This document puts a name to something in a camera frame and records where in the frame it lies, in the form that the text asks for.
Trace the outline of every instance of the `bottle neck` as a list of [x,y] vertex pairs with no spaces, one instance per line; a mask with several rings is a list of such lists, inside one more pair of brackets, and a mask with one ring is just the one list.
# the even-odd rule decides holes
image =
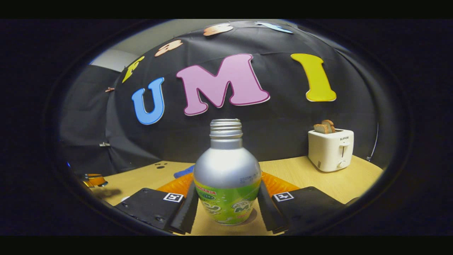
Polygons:
[[242,124],[239,119],[211,121],[211,148],[231,150],[242,148]]
[[211,139],[212,149],[233,150],[242,148],[242,138],[237,139]]

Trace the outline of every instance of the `aluminum bottle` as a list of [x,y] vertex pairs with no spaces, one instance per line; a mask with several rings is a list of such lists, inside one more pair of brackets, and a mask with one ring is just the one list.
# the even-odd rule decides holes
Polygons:
[[236,225],[248,219],[261,182],[256,158],[242,147],[239,119],[211,121],[211,147],[193,169],[197,193],[215,222]]

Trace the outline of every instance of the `green bottle label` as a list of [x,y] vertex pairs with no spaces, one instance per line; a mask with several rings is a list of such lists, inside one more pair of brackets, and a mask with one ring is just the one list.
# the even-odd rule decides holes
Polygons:
[[195,181],[198,196],[206,211],[220,224],[235,225],[248,219],[258,195],[261,179],[240,188],[217,189]]

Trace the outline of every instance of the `blue object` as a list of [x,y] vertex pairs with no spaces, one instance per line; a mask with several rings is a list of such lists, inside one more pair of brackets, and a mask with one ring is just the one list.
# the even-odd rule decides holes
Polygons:
[[255,24],[258,24],[258,25],[264,25],[270,29],[273,29],[273,30],[276,30],[276,31],[280,31],[280,32],[285,32],[285,33],[288,33],[288,34],[292,34],[293,32],[289,31],[289,30],[286,30],[286,29],[283,29],[281,26],[277,26],[277,25],[273,25],[273,24],[270,24],[270,23],[266,23],[266,22],[255,22]]
[[164,97],[162,96],[162,82],[164,82],[163,77],[157,78],[148,85],[148,88],[153,93],[154,100],[154,109],[150,113],[146,112],[145,104],[143,102],[143,93],[145,93],[145,89],[141,88],[132,95],[135,114],[137,115],[137,119],[143,125],[151,125],[158,122],[164,114],[165,104]]
[[177,179],[177,178],[180,178],[181,176],[184,176],[188,173],[191,173],[193,172],[193,168],[195,167],[195,165],[187,168],[186,170],[182,170],[182,171],[179,171],[179,172],[176,172],[173,174],[174,178]]

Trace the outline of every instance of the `light blue letter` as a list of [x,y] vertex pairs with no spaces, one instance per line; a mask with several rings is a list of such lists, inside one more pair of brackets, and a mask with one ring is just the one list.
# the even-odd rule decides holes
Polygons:
[[293,32],[291,32],[289,30],[283,29],[281,26],[272,25],[272,24],[266,23],[266,22],[255,22],[255,24],[265,25],[266,27],[268,27],[270,29],[277,30],[277,31],[280,31],[280,32],[285,32],[285,33],[289,33],[289,34],[293,33]]
[[158,122],[164,114],[165,104],[164,97],[162,96],[162,82],[164,82],[163,77],[157,78],[148,85],[148,88],[153,93],[154,100],[154,109],[150,113],[146,112],[145,104],[143,102],[143,93],[145,93],[145,89],[141,88],[132,95],[135,114],[143,125],[151,125]]

